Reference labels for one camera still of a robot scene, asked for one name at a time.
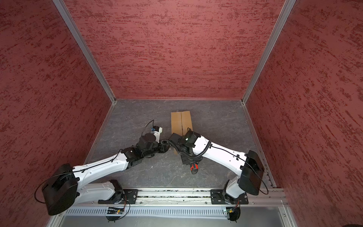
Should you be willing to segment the brown cardboard express box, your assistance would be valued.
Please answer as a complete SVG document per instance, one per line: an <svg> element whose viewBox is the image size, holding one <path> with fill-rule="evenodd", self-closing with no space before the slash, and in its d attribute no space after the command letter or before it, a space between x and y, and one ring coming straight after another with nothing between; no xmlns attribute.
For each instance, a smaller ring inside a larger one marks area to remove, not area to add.
<svg viewBox="0 0 363 227"><path fill-rule="evenodd" d="M171 129L172 133L180 136L185 135L188 129L193 130L190 111L171 112Z"/></svg>

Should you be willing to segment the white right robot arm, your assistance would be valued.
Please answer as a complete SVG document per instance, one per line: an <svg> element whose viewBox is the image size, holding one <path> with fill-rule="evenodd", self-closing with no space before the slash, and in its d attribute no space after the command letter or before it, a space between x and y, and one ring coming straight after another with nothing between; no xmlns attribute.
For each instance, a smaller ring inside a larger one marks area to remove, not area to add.
<svg viewBox="0 0 363 227"><path fill-rule="evenodd" d="M198 172L198 164L203 158L234 172L236 177L228 181L225 186L225 197L236 199L244 193L251 195L260 193L265 169L256 152L249 150L245 153L228 149L191 130L183 136L174 133L168 140L163 140L163 143L176 150L181 156L182 163L190 166L192 174Z"/></svg>

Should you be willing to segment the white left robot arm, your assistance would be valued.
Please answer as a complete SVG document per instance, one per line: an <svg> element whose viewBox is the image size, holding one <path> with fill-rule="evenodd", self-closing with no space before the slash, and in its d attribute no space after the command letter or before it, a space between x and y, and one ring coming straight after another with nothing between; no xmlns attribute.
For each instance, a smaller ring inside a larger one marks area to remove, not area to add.
<svg viewBox="0 0 363 227"><path fill-rule="evenodd" d="M120 149L115 155L83 166L60 166L53 175L45 180L42 193L47 212L54 216L66 211L85 194L83 188L89 183L107 175L121 172L140 164L144 158L169 150L167 139L147 133L140 137L135 146Z"/></svg>

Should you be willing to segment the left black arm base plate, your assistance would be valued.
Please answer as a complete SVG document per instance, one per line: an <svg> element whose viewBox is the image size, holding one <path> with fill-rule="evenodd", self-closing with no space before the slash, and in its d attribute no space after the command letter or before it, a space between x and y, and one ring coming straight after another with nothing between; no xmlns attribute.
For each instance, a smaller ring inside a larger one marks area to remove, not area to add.
<svg viewBox="0 0 363 227"><path fill-rule="evenodd" d="M111 198L107 200L98 200L98 204L135 204L138 196L138 189L124 189L116 191Z"/></svg>

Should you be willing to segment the red black utility knife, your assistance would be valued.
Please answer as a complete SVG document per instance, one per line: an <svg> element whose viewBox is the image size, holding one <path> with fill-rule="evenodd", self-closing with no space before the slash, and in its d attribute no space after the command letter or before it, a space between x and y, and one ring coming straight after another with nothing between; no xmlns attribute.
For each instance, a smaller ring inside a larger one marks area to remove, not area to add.
<svg viewBox="0 0 363 227"><path fill-rule="evenodd" d="M196 163L190 163L190 170L192 175L195 175L198 173L199 167Z"/></svg>

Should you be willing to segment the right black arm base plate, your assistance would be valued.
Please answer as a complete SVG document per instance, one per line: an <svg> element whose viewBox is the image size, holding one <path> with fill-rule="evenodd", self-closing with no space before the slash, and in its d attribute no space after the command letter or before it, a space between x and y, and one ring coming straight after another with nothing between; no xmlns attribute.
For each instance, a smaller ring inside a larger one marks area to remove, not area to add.
<svg viewBox="0 0 363 227"><path fill-rule="evenodd" d="M227 195L222 189L210 190L211 203L213 205L225 204L225 205L246 205L249 204L247 193L239 195L238 198L233 198Z"/></svg>

